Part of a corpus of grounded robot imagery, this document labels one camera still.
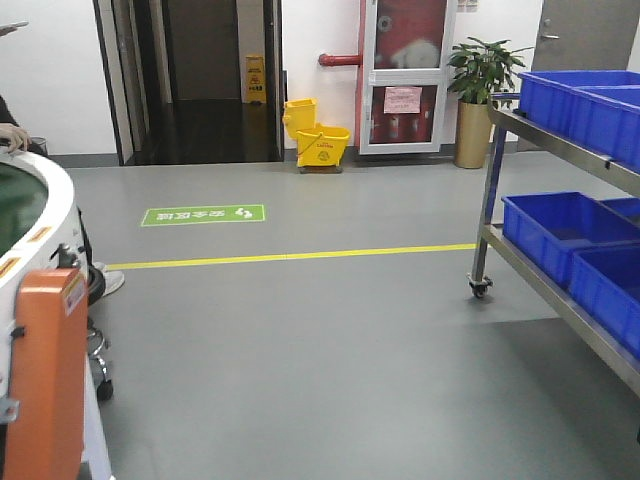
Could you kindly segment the person's hand at left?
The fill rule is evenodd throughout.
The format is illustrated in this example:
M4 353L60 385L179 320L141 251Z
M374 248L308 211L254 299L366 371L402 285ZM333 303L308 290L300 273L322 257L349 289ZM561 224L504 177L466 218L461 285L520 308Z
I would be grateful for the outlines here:
M0 137L2 141L7 143L8 152L27 151L31 143L29 134L23 128L12 123L0 123Z

